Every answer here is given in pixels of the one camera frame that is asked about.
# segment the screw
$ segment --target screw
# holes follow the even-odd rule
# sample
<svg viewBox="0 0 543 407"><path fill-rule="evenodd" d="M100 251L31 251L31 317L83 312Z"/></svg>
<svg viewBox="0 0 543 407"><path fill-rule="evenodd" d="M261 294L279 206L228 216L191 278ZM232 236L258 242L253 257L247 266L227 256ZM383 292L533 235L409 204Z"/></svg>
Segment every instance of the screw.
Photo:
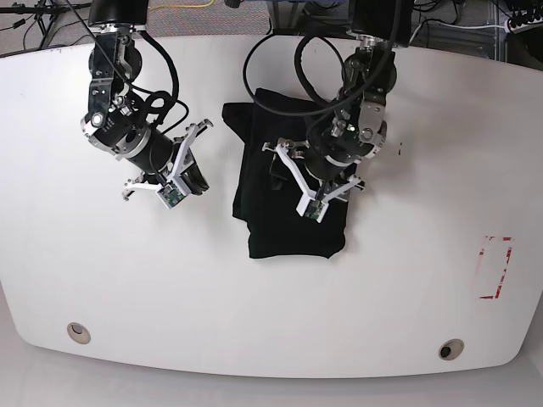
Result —
<svg viewBox="0 0 543 407"><path fill-rule="evenodd" d="M100 113L95 113L92 115L92 122L95 125L102 123L102 115Z"/></svg>
<svg viewBox="0 0 543 407"><path fill-rule="evenodd" d="M364 129L360 132L360 137L363 141L371 140L373 137L373 130L372 129Z"/></svg>

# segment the floor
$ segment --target floor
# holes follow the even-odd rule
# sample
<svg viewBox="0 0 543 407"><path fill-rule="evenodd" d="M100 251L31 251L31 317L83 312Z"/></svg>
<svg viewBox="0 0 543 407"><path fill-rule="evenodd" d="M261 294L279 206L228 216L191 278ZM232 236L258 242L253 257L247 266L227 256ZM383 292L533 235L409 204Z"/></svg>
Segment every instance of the floor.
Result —
<svg viewBox="0 0 543 407"><path fill-rule="evenodd" d="M27 6L33 4L33 0L26 1ZM73 0L72 3L87 3L90 0ZM151 7L162 4L206 4L209 0L150 0ZM0 0L0 7L9 7L14 0ZM88 16L88 8L81 11L81 17ZM0 29L11 26L15 21L24 16L13 14L0 14ZM60 17L56 24L56 30L62 25L76 21L73 14ZM30 18L25 25L16 30L0 32L0 55L14 53L23 50L23 37L30 28L33 19ZM220 35L220 34L266 34L269 29L268 11L266 3L262 1L246 1L238 9L228 8L224 0L215 0L205 8L165 8L153 11L148 16L148 31L151 36L195 36L195 35ZM62 28L56 34L51 45L68 45L86 34L84 28L78 24ZM37 47L42 34L37 25L33 25L25 39L26 48ZM86 43L91 40L86 37L78 43Z"/></svg>

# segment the wire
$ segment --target wire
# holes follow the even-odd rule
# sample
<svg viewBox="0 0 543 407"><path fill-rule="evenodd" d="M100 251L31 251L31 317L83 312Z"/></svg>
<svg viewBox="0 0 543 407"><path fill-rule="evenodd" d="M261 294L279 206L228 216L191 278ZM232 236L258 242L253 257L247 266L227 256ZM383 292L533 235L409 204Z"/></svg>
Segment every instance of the wire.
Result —
<svg viewBox="0 0 543 407"><path fill-rule="evenodd" d="M503 8L500 7L500 0L490 0L491 3L493 3L503 14L505 14L507 17L511 18L512 16L505 11Z"/></svg>
<svg viewBox="0 0 543 407"><path fill-rule="evenodd" d="M24 25L26 23L26 21L30 20L31 18L32 18L32 16L27 17L25 19L17 20L9 27L0 28L0 31L17 30L19 27Z"/></svg>
<svg viewBox="0 0 543 407"><path fill-rule="evenodd" d="M76 45L79 41L81 41L83 38L90 37L88 34L85 34L84 36L80 36L77 40L72 42L71 44L66 45L66 47L71 47L72 45Z"/></svg>
<svg viewBox="0 0 543 407"><path fill-rule="evenodd" d="M437 24L444 25L445 27L457 28L458 30L483 30L485 28L501 28L503 30L506 29L504 25L496 25L496 24L474 25L474 26L468 26L468 27L463 26L463 25L453 25L453 24L442 23L441 21L438 21Z"/></svg>
<svg viewBox="0 0 543 407"><path fill-rule="evenodd" d="M190 110L188 109L188 106L182 102L181 100L179 101L181 103L181 105L183 106L183 108L185 108L185 115L183 115L183 117L181 117L181 119L179 119L179 121L177 121L174 125L168 127L166 130L162 131L162 134L167 134L168 132L170 132L171 130L175 129L176 127L178 127L183 121L185 121L185 119L188 117L188 113L190 112Z"/></svg>
<svg viewBox="0 0 543 407"><path fill-rule="evenodd" d="M29 27L26 29L25 34L23 35L23 50L26 51L26 36L28 35L28 32L31 30L31 28L37 23L37 20L34 20L32 24L29 25Z"/></svg>
<svg viewBox="0 0 543 407"><path fill-rule="evenodd" d="M319 8L320 10L332 10L334 8L339 7L341 5L341 3L337 2L337 3L332 3L329 6L323 6L323 5L319 4L318 2L310 2L310 5L315 6L315 7Z"/></svg>
<svg viewBox="0 0 543 407"><path fill-rule="evenodd" d="M206 4L167 4L164 6L149 7L149 12L161 10L163 8L204 8L209 7L214 2L215 0L211 0L209 3Z"/></svg>
<svg viewBox="0 0 543 407"><path fill-rule="evenodd" d="M53 42L53 39L56 37L56 35L59 33L59 31L61 31L63 28L66 28L66 27L69 27L71 25L74 25L74 24L79 24L79 20L76 20L72 23L69 23L69 24L65 24L65 25L61 25L54 33L53 35L51 36L51 38L49 39L49 43Z"/></svg>
<svg viewBox="0 0 543 407"><path fill-rule="evenodd" d="M379 75L381 75L381 72L383 71L384 66L387 64L387 62L389 60L389 56L392 53L392 48L394 46L396 37L398 35L398 30L400 28L401 3L402 3L402 0L396 0L395 13L394 13L394 22L392 23L392 30L390 32L390 39L389 39L389 41L387 43L387 47L384 50L383 57L379 60L375 70L372 72L372 74L367 79L367 81L364 82L364 85L362 85L356 92L354 92L352 95L350 95L345 100L342 100L342 101L336 102L336 103L331 103L326 108L307 111L307 112L285 112L285 111L282 111L282 110L271 108L271 107L266 106L265 104L263 104L263 102L261 102L255 96L253 91L251 91L251 88L249 86L249 82L247 80L247 68L249 66L249 61L250 61L251 57L253 56L255 51L258 49L258 47L260 45L262 45L262 43L268 41L270 38L273 38L275 36L273 34L271 34L270 36L265 36L260 41L258 41L256 43L256 45L253 47L253 49L250 50L249 55L247 55L247 58L245 59L244 69L243 69L243 78L244 78L244 85L245 85L245 89L247 90L247 93L249 94L249 96L251 96L253 101L257 105L259 105L261 108L263 108L264 110L267 110L268 112L271 112L271 113L274 113L274 114L278 114L278 115L281 115L281 116L288 116L288 117L303 117L303 116L315 116L315 115L318 115L318 114L325 114L325 113L331 112L331 111L333 111L335 109L339 109L339 108L342 108L343 106L346 106L346 105L350 104L351 102L356 100L361 94L363 94L364 91L369 86L372 85L372 83L377 79L377 77Z"/></svg>
<svg viewBox="0 0 543 407"><path fill-rule="evenodd" d="M296 69L296 76L298 76L299 83L301 83L302 87L304 88L305 92L309 95L311 100L313 100L313 102L321 106L328 106L330 102L319 96L319 94L316 92L313 85L307 79L307 76L305 76L304 68L302 66L302 53L304 52L304 48L305 46L307 46L307 44L310 43L311 40L315 38L318 38L319 40L323 41L335 53L336 58L339 61L339 66L341 66L341 78L344 82L343 87L342 87L342 91L343 91L343 89L345 88L345 80L347 78L347 71L345 68L345 64L343 63L343 59L341 58L341 54L339 53L338 49L326 38L323 38L321 36L304 37L304 39L302 39L302 41L299 42L298 47L296 48L296 53L294 54L294 67Z"/></svg>

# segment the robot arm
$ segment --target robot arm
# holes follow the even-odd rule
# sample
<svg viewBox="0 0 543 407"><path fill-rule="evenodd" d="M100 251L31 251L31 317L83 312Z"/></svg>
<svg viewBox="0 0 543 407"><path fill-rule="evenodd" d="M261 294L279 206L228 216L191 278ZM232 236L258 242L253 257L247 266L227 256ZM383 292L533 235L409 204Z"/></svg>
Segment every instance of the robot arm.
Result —
<svg viewBox="0 0 543 407"><path fill-rule="evenodd" d="M179 80L168 53L145 31L148 0L94 0L89 26L96 32L96 45L89 60L92 81L89 86L88 113L81 123L88 141L96 148L126 159L142 173L125 184L123 198L138 189L155 191L161 201L173 208L190 194L201 195L209 187L190 149L197 135L213 126L209 120L187 128L184 137L166 136L174 126L159 131L176 103ZM142 57L132 39L134 32L164 58L171 73L171 93L147 92L133 86L142 69ZM145 91L145 100L136 91ZM152 122L148 117L153 114Z"/></svg>
<svg viewBox="0 0 543 407"><path fill-rule="evenodd" d="M400 23L392 37L396 1L400 3ZM281 172L277 166L282 163L298 183L302 192L296 209L299 215L318 222L324 218L332 200L346 202L351 189L365 187L364 181L355 175L355 168L363 159L373 158L386 141L386 96L397 77L395 54L387 53L385 47L388 42L406 45L411 34L412 0L357 0L355 5L358 12L355 10L351 30L361 43L344 61L344 85L333 103L349 98L362 86L365 91L342 108L314 121L305 142L279 139L277 145L267 143L263 147L280 158L273 160L271 176ZM376 21L388 23L375 24ZM326 107L329 102L316 95L301 69L301 53L311 39L306 37L296 50L296 71L311 98ZM317 179L320 188L311 190L304 175Z"/></svg>

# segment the circuit board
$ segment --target circuit board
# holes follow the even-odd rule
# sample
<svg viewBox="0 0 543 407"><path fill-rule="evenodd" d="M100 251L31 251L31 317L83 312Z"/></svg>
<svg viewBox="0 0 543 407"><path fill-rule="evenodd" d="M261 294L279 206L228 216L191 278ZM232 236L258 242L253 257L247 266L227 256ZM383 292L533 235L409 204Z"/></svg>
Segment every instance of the circuit board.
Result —
<svg viewBox="0 0 543 407"><path fill-rule="evenodd" d="M168 208L174 208L177 206L184 198L185 195L177 189L176 184L172 181L168 182L164 188L157 192L160 198L164 201Z"/></svg>

